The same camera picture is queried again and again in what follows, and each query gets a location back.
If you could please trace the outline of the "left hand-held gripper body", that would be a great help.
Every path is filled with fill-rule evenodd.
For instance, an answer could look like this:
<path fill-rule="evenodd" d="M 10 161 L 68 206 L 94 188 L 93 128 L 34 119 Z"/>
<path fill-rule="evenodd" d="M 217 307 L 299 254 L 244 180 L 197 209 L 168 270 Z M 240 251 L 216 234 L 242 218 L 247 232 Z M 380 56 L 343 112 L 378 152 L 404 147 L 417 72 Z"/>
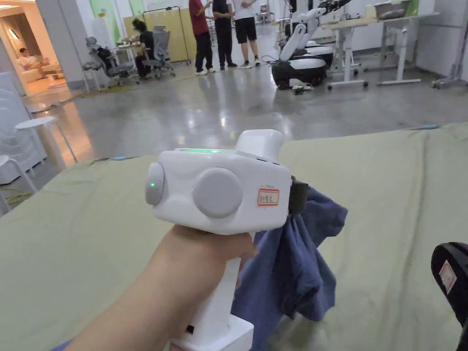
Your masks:
<path fill-rule="evenodd" d="M 307 184 L 279 163 L 284 136 L 277 130 L 241 133 L 234 149 L 164 151 L 149 167 L 145 198 L 154 216 L 216 234 L 282 227 L 304 212 Z M 223 277 L 188 330 L 175 340 L 185 351 L 248 351 L 254 326 L 231 314 L 241 260 L 228 261 Z"/>

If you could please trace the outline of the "person's left hand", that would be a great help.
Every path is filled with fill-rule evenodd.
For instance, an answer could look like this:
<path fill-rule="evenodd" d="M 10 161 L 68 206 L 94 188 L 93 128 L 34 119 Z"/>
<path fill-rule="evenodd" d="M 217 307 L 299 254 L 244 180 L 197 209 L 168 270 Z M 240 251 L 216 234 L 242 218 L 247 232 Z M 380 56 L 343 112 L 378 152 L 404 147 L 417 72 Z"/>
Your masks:
<path fill-rule="evenodd" d="M 174 225 L 151 258 L 174 315 L 189 322 L 214 292 L 229 261 L 256 255 L 249 233 L 214 234 Z"/>

